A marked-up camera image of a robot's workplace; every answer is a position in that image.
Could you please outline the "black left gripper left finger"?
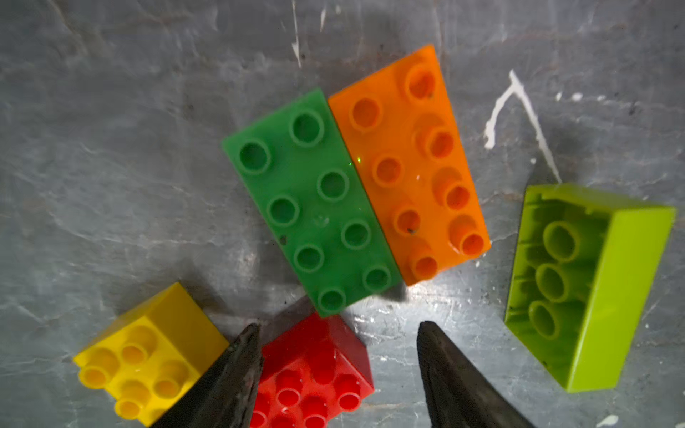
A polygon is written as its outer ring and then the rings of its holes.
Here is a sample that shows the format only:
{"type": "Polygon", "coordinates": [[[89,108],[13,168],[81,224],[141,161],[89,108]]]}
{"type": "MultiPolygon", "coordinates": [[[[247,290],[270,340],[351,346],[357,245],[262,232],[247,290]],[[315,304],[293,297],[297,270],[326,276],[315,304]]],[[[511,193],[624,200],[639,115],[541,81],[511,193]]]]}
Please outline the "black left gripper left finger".
{"type": "Polygon", "coordinates": [[[260,326],[250,324],[152,428],[249,426],[262,369],[260,326]]]}

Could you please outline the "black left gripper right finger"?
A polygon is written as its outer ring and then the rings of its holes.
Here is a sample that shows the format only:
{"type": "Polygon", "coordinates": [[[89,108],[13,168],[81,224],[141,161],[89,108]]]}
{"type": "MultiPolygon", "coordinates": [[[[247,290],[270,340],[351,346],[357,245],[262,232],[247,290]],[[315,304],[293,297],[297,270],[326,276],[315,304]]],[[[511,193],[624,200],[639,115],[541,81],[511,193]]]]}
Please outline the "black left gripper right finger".
{"type": "Polygon", "coordinates": [[[433,427],[530,427],[433,321],[420,323],[417,356],[433,427]]]}

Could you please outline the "red small lego brick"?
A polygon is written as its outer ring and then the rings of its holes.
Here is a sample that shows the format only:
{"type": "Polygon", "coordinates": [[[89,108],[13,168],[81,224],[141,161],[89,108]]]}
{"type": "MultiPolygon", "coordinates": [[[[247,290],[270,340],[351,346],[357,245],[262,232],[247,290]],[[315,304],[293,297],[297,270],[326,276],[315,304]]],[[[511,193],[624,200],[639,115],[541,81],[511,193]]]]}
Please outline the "red small lego brick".
{"type": "Polygon", "coordinates": [[[306,317],[262,357],[251,427],[325,427],[375,392],[367,348],[340,316],[306,317]]]}

